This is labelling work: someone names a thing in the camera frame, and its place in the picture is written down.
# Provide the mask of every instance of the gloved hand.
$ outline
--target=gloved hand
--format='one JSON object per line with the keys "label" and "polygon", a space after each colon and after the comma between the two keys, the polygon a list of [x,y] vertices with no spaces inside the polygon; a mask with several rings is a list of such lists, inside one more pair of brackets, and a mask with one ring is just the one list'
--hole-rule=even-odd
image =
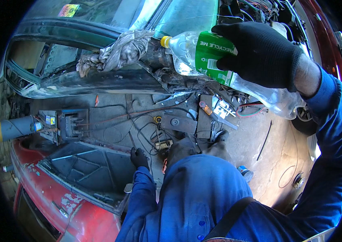
{"label": "gloved hand", "polygon": [[218,60],[218,69],[234,71],[242,79],[267,88],[287,88],[296,92],[294,77],[303,50],[272,27],[243,22],[219,24],[211,31],[230,40],[238,50],[237,56]]}
{"label": "gloved hand", "polygon": [[132,147],[131,162],[136,167],[136,169],[138,167],[146,167],[149,170],[147,158],[145,157],[144,151],[141,148],[138,148],[137,152],[135,152],[135,147]]}

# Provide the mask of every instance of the leg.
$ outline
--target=leg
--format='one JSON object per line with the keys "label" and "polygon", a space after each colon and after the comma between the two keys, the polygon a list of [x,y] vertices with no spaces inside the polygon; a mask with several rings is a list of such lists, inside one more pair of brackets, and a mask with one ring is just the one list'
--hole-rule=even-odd
{"label": "leg", "polygon": [[218,158],[222,158],[222,159],[227,160],[228,162],[232,163],[231,157],[230,157],[230,155],[226,149],[226,143],[224,141],[214,143],[210,148],[202,151],[202,154],[208,154],[208,155],[216,156]]}
{"label": "leg", "polygon": [[181,159],[194,154],[197,154],[197,152],[195,151],[193,142],[188,137],[179,140],[170,148],[167,157],[167,168],[180,161]]}

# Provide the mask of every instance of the tire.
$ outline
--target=tire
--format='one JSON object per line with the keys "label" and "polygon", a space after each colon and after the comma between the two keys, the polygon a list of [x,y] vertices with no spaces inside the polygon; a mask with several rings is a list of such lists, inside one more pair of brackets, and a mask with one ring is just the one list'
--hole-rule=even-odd
{"label": "tire", "polygon": [[292,120],[293,127],[300,131],[301,133],[311,136],[316,133],[317,123],[314,122],[313,119],[309,120],[308,122],[303,122],[296,117]]}

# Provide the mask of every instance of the blue sleeve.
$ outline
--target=blue sleeve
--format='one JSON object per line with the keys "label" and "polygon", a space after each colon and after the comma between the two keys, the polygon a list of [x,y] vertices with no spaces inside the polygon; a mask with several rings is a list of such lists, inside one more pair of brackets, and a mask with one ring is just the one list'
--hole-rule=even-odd
{"label": "blue sleeve", "polygon": [[145,216],[156,211],[156,186],[146,167],[138,167],[129,198],[128,211],[115,241],[139,241]]}
{"label": "blue sleeve", "polygon": [[313,165],[299,204],[288,215],[311,236],[336,226],[342,215],[342,82],[320,70],[320,88],[306,102],[318,123],[321,156]]}

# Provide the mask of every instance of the brick wall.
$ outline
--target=brick wall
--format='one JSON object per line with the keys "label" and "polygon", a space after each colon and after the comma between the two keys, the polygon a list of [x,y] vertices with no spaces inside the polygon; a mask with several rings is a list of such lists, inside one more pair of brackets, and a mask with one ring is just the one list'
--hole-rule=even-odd
{"label": "brick wall", "polygon": [[[3,79],[0,80],[0,121],[2,119],[9,119],[11,108],[7,98],[10,95],[14,95],[13,90]],[[0,182],[6,199],[12,205],[19,180],[15,178],[13,172],[4,172],[2,169],[3,166],[11,164],[10,149],[11,141],[0,142]]]}

